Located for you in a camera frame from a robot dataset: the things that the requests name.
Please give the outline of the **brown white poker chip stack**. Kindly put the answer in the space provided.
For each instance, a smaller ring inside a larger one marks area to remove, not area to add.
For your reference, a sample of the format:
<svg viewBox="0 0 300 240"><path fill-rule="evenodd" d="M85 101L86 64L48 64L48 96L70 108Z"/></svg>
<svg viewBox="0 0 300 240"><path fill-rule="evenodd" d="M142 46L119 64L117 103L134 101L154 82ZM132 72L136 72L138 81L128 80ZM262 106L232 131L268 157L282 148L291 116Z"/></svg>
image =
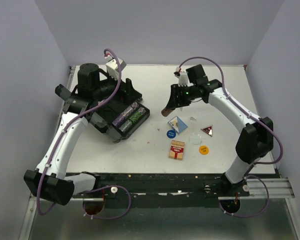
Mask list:
<svg viewBox="0 0 300 240"><path fill-rule="evenodd" d="M162 111L161 111L161 115L163 117L167 117L168 115L170 115L175 109L174 108L164 108Z"/></svg>

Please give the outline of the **black poker chip case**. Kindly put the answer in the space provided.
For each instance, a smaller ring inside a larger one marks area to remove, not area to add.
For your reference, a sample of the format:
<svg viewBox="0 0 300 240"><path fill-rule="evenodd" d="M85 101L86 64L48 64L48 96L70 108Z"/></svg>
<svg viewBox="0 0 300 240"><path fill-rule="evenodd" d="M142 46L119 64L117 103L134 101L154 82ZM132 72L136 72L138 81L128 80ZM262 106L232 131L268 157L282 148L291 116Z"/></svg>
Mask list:
<svg viewBox="0 0 300 240"><path fill-rule="evenodd" d="M78 92L69 91L62 84L55 88L55 93L64 100L64 113L79 115L99 105L113 93L115 87L115 83L100 87L95 92L96 99L79 96ZM134 89L132 81L127 78L107 104L84 117L100 133L118 143L128 139L150 116L150 110L141 103L142 100L142 94Z"/></svg>

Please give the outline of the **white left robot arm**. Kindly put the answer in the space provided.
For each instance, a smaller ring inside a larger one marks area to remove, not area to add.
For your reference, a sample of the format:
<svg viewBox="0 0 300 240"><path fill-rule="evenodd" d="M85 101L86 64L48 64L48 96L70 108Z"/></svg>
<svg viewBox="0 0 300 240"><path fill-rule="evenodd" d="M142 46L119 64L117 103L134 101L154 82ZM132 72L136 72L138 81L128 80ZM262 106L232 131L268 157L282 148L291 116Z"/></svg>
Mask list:
<svg viewBox="0 0 300 240"><path fill-rule="evenodd" d="M94 63L82 64L73 91L62 84L55 88L56 95L64 101L58 130L44 158L23 177L38 200L64 206L81 192L97 197L101 191L99 176L89 172L66 176L81 134L92 125L113 143L119 143L128 139L150 115L132 81L126 78L118 82L119 71L126 64L113 59L105 66L103 70Z"/></svg>

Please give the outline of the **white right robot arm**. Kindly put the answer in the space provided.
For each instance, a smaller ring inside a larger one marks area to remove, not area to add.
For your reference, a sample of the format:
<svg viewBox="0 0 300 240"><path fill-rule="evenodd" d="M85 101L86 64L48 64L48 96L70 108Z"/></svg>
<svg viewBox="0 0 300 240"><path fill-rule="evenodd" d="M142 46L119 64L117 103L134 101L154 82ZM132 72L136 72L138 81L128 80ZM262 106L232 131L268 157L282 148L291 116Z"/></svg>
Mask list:
<svg viewBox="0 0 300 240"><path fill-rule="evenodd" d="M178 83L170 86L168 103L161 111L164 117L177 108L189 106L195 99L201 99L220 111L239 132L235 146L236 158L223 173L220 183L220 191L231 196L237 192L238 183L243 181L253 164L273 149L273 121L269 117L259 117L236 102L221 81L208 79L200 64L185 71L177 67L174 76Z"/></svg>

